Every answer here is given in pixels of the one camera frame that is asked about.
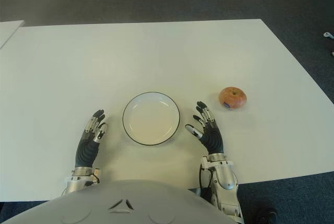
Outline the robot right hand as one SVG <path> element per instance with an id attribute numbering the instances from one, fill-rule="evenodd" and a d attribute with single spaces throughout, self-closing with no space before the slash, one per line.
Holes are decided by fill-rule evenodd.
<path id="1" fill-rule="evenodd" d="M 201 101 L 198 101 L 196 104 L 196 110 L 200 113 L 201 117 L 193 115 L 193 119 L 201 124 L 202 131 L 190 124 L 186 124 L 185 128 L 201 142 L 209 155 L 223 154 L 223 139 L 211 110 Z"/>

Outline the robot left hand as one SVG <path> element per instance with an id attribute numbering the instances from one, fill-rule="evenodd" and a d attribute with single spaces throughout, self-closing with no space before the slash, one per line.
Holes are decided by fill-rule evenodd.
<path id="1" fill-rule="evenodd" d="M 98 155 L 100 142 L 108 128 L 108 125 L 103 122 L 104 118 L 104 110 L 100 109 L 93 114 L 86 124 L 76 150 L 75 169 L 80 167 L 92 168 Z"/>

